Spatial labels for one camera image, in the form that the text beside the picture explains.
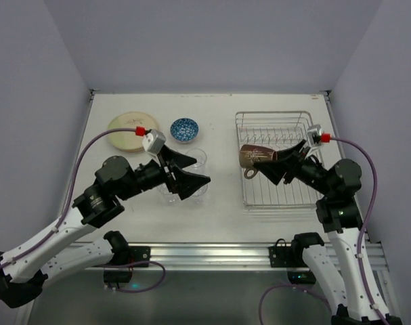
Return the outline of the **brown striped ceramic cup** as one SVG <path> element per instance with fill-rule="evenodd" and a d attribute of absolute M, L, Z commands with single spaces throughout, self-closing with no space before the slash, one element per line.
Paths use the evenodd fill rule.
<path fill-rule="evenodd" d="M 275 150 L 250 144 L 242 145 L 238 155 L 239 164 L 244 169 L 244 177 L 246 179 L 252 179 L 258 173 L 258 170 L 254 167 L 255 163 L 276 159 L 277 152 Z"/>

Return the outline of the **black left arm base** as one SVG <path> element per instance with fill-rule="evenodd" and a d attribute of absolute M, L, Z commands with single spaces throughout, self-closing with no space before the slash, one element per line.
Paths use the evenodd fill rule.
<path fill-rule="evenodd" d="M 108 241 L 111 248 L 110 252 L 113 254 L 109 262 L 104 263 L 104 265 L 120 266 L 150 260 L 149 246 L 130 246 L 119 231 L 107 232 L 104 235 L 104 240 Z M 128 271 L 110 268 L 103 273 L 104 284 L 117 288 L 127 285 L 132 277 L 132 267 L 130 267 Z"/>

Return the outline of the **blue patterned bowl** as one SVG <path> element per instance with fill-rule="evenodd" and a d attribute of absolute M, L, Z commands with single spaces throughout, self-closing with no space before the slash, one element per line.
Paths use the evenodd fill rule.
<path fill-rule="evenodd" d="M 176 141 L 186 144 L 196 139 L 199 125 L 191 118 L 179 118 L 171 124 L 169 131 Z"/>

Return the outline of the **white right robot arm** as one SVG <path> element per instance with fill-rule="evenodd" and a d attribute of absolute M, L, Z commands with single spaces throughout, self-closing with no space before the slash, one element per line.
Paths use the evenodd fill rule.
<path fill-rule="evenodd" d="M 301 141 L 254 164 L 275 185 L 298 179 L 322 195 L 316 215 L 339 264 L 330 261 L 324 241 L 313 232 L 294 236 L 294 258 L 314 274 L 330 307 L 331 324 L 401 324 L 382 298 L 369 262 L 365 231 L 370 217 L 361 215 L 355 201 L 362 187 L 361 167 L 344 158 L 325 169 L 309 151 Z"/>

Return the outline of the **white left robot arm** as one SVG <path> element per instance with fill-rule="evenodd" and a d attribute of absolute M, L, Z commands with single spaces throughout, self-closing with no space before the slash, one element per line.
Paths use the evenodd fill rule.
<path fill-rule="evenodd" d="M 186 171 L 196 159 L 164 146 L 158 160 L 132 169 L 126 158 L 111 156 L 95 172 L 94 183 L 74 200 L 52 224 L 27 242 L 0 251 L 0 301 L 17 308 L 37 298 L 60 278 L 82 269 L 127 265 L 129 245 L 118 231 L 67 252 L 67 246 L 96 231 L 124 212 L 121 201 L 165 184 L 185 200 L 210 183 L 210 177 Z"/>

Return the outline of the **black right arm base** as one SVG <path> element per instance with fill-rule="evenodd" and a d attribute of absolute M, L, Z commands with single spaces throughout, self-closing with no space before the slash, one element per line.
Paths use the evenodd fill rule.
<path fill-rule="evenodd" d="M 291 284 L 314 285 L 316 277 L 307 269 L 307 265 L 297 257 L 291 245 L 285 239 L 279 238 L 268 247 L 269 264 L 272 268 L 284 268 Z"/>

